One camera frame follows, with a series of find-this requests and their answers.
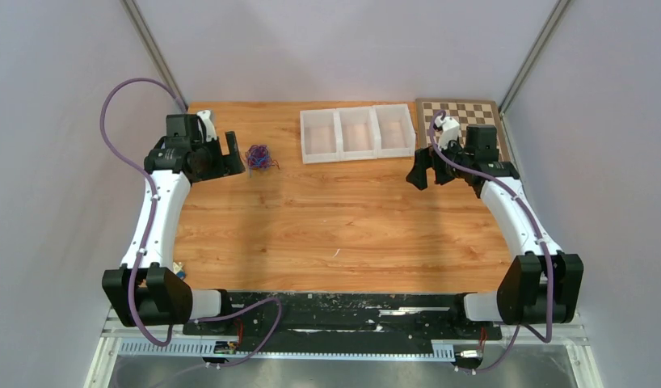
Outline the white blue toy block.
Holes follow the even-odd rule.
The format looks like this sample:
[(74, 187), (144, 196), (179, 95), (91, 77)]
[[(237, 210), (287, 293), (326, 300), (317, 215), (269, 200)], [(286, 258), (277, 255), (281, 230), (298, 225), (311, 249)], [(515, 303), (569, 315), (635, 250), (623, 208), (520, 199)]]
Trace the white blue toy block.
[(186, 278), (186, 272), (183, 269), (183, 264), (181, 262), (174, 262), (172, 265), (173, 273), (181, 280)]

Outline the white three-compartment bin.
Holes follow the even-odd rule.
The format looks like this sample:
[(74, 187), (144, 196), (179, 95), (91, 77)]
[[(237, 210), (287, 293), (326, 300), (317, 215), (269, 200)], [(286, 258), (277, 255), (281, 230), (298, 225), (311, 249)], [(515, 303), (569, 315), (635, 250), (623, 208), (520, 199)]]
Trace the white three-compartment bin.
[(407, 105), (300, 112), (304, 164), (409, 158), (416, 134)]

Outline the wooden chessboard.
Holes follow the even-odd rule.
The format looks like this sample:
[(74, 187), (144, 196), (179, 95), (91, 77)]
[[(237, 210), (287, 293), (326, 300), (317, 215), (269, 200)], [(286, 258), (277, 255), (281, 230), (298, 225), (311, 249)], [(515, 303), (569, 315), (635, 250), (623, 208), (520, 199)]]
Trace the wooden chessboard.
[(480, 99), (444, 99), (444, 98), (417, 98), (415, 100), (415, 117), (418, 121), (417, 148), (430, 144), (427, 138), (427, 129), (432, 117), (439, 110), (453, 117), (461, 126), (461, 140), (465, 142), (466, 130), (469, 124), (489, 124), (497, 128), (497, 142), (500, 160), (510, 162), (512, 157), (507, 145), (499, 109), (493, 100)]

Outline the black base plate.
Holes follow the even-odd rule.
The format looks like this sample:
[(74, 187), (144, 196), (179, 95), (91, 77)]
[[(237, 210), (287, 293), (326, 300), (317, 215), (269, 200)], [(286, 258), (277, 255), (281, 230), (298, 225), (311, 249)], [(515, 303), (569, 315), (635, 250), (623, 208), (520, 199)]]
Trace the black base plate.
[(233, 335), (239, 348), (310, 354), (425, 355), (434, 340), (499, 340), (493, 323), (472, 323), (449, 293), (302, 293), (230, 291), (224, 322), (192, 320), (185, 335)]

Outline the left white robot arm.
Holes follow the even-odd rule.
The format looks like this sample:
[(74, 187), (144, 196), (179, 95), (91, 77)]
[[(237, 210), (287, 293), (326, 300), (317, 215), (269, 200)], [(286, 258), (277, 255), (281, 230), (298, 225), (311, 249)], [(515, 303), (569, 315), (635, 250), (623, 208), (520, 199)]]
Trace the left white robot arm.
[(184, 324), (204, 318), (216, 335), (232, 330), (235, 313), (223, 289), (193, 289), (173, 271), (179, 218), (192, 185), (245, 171), (234, 133), (224, 154), (209, 110), (166, 118), (166, 136), (148, 153), (141, 171), (145, 194), (137, 228), (119, 268), (102, 287), (122, 324)]

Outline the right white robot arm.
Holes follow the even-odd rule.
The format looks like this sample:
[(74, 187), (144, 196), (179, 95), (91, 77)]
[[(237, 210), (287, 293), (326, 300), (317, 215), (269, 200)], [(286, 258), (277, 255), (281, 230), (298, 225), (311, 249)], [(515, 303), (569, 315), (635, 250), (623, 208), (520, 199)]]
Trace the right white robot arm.
[(464, 180), (493, 215), (512, 257), (496, 291), (461, 296), (460, 308), (449, 315), (453, 333), (470, 337), (482, 322), (527, 326), (571, 322), (583, 261), (564, 251), (539, 222), (518, 171), (500, 158), (496, 127), (476, 124), (461, 133), (457, 126), (435, 124), (429, 137), (432, 143), (415, 152), (406, 181), (424, 190), (428, 170), (435, 172), (438, 185)]

